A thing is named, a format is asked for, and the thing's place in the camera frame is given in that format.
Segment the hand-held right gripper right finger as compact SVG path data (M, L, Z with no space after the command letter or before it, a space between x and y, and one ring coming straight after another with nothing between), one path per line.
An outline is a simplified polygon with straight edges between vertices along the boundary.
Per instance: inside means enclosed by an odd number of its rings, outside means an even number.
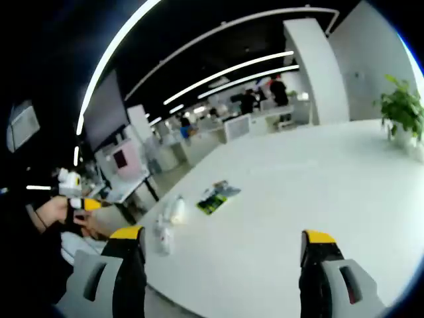
M375 280L327 233L302 231L300 268L302 317L381 317L386 310Z

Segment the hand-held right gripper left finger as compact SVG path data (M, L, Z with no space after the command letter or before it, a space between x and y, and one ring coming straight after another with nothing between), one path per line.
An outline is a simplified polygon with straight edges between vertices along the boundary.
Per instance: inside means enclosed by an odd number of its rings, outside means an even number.
M144 317L145 229L115 231L103 250L77 247L73 272L55 307L64 317Z

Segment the person's left hand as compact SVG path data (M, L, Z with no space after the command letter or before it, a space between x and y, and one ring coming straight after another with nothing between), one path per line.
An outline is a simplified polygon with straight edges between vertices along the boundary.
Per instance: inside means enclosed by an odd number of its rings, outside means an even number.
M34 211L34 224L43 233L54 223L65 224L68 214L68 198L56 196Z

